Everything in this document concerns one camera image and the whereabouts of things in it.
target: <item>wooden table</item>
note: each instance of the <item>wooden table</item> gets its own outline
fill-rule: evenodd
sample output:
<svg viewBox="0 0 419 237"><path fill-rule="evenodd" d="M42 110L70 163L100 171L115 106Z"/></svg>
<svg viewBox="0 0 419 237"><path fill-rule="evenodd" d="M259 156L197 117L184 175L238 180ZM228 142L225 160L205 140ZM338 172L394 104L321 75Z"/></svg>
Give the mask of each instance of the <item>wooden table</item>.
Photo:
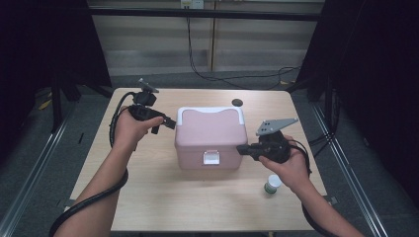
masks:
<svg viewBox="0 0 419 237"><path fill-rule="evenodd" d="M108 152L109 124L121 97L132 88L116 90L71 198L77 198ZM231 106L243 101L249 143L257 142L256 130L264 119L297 118L290 94L279 91L161 89L154 110L176 119L181 107ZM125 105L131 104L131 97ZM326 195L300 122L284 129L308 150L311 181ZM178 166L175 131L161 126L139 143L129 161L129 180L121 190L114 231L281 231L309 230L298 198L284 185L274 195L264 191L273 173L250 156L237 170L184 171Z"/></svg>

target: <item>white latch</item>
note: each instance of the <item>white latch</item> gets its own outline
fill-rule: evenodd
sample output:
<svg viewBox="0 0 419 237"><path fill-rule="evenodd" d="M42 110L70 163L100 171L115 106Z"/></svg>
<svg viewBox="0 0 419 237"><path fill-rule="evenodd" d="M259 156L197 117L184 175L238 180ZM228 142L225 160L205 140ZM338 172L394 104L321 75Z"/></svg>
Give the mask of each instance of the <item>white latch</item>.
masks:
<svg viewBox="0 0 419 237"><path fill-rule="evenodd" d="M204 152L204 165L219 165L219 153L217 150Z"/></svg>

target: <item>pink cooler box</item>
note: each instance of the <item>pink cooler box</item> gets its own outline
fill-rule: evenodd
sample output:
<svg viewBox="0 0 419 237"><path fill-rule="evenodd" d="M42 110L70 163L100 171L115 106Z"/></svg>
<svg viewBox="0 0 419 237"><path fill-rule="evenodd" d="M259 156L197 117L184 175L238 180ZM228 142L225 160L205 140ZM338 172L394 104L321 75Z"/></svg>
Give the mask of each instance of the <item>pink cooler box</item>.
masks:
<svg viewBox="0 0 419 237"><path fill-rule="evenodd" d="M240 108L179 109L175 147L181 169L237 169L241 144L247 144L247 133Z"/></svg>

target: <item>person's left hand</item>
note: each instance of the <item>person's left hand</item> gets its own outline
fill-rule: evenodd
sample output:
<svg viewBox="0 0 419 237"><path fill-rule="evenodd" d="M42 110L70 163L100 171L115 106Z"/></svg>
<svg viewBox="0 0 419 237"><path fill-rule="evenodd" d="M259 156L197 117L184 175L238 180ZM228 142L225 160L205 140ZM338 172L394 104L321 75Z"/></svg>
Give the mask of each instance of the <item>person's left hand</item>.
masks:
<svg viewBox="0 0 419 237"><path fill-rule="evenodd" d="M163 117L156 117L140 121L132 117L127 107L121 107L121 111L115 130L114 147L128 146L134 150L138 141L148 133L148 130L156 125L160 125L164 120Z"/></svg>

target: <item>black bar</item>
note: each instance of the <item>black bar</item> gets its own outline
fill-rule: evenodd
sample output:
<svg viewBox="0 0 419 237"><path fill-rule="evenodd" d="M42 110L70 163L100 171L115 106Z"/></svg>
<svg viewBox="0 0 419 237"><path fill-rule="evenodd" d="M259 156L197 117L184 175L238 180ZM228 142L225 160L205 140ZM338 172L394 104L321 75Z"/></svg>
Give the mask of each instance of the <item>black bar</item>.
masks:
<svg viewBox="0 0 419 237"><path fill-rule="evenodd" d="M137 17L189 17L189 18L218 18L218 19L253 19L253 20L282 20L317 22L320 14L279 13L279 12L244 12L224 10L198 9L146 9L146 8L115 8L90 7L82 8L48 8L40 10L50 13L89 14L96 16L137 16Z"/></svg>

